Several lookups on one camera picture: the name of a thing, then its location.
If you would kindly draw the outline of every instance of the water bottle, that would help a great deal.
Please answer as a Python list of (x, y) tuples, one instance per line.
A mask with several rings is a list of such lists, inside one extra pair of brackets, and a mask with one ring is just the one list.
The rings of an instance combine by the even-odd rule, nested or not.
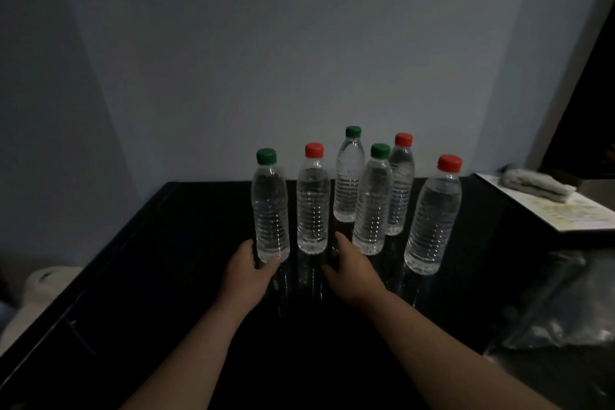
[(389, 220), (386, 235), (398, 235), (404, 229), (410, 190), (414, 182), (414, 157), (410, 150), (412, 135), (395, 135), (395, 147), (390, 153), (389, 164), (393, 172), (393, 194), (390, 197)]
[(358, 181), (365, 165), (365, 151), (361, 144), (361, 127), (347, 126), (336, 162), (333, 215), (340, 222), (352, 222), (357, 206)]
[(406, 264), (416, 273), (435, 274), (440, 268), (461, 204), (460, 169), (457, 156), (440, 156), (438, 173), (421, 189), (404, 252)]
[(322, 165), (324, 153), (322, 144), (306, 144), (297, 177), (297, 245), (306, 254), (325, 251), (328, 243), (331, 181)]
[(258, 168), (252, 179), (252, 208), (257, 230), (257, 255), (267, 262), (273, 256), (288, 258), (288, 193), (286, 181), (275, 165), (277, 155), (271, 148), (257, 152)]
[(352, 243), (367, 255), (379, 253), (384, 246), (389, 215), (393, 174), (387, 160), (390, 147), (372, 145), (372, 158), (367, 161), (358, 185), (357, 217), (354, 221)]

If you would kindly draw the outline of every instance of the forearm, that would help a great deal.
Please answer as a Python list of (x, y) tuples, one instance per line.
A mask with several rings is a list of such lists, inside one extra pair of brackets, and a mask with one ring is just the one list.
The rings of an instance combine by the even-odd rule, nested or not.
[(242, 317), (214, 303), (121, 410), (205, 409)]
[(382, 291), (364, 309), (431, 407), (555, 408), (393, 293)]

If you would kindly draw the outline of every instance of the bottle with green cap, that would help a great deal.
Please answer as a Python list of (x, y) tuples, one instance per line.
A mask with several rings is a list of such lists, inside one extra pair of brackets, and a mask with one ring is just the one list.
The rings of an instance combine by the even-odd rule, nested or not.
[(272, 148), (257, 151), (258, 168), (252, 179), (252, 209), (257, 233), (258, 258), (288, 258), (288, 191)]
[(347, 126), (346, 139), (336, 162), (333, 215), (340, 222), (352, 222), (357, 206), (358, 181), (365, 165), (365, 151), (361, 144), (361, 127)]
[(372, 145), (371, 154), (358, 186), (357, 215), (352, 232), (352, 243), (366, 255), (382, 251), (393, 191), (393, 173), (388, 161), (390, 147), (376, 143)]

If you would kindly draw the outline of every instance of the glossy table surface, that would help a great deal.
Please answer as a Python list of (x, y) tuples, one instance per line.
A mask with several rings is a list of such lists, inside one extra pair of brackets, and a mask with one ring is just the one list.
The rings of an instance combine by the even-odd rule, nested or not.
[[(370, 259), (389, 290), (483, 352), (503, 305), (549, 250), (613, 243), (612, 233), (558, 234), (476, 176), (440, 271), (404, 267), (404, 231)], [(322, 255), (296, 247), (295, 182), (288, 182), (291, 254), (231, 344), (211, 408), (239, 405), (394, 407), (424, 403), (373, 327), (324, 283)], [(215, 298), (229, 256), (254, 237), (250, 182), (165, 185), (0, 358), (0, 405), (115, 408), (164, 360)]]

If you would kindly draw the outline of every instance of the folded towel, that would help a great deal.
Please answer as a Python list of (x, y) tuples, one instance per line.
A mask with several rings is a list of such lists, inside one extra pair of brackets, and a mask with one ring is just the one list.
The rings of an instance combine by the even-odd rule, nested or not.
[(502, 174), (500, 184), (534, 196), (542, 196), (558, 203), (565, 203), (576, 188), (564, 185), (552, 176), (527, 169), (510, 169)]

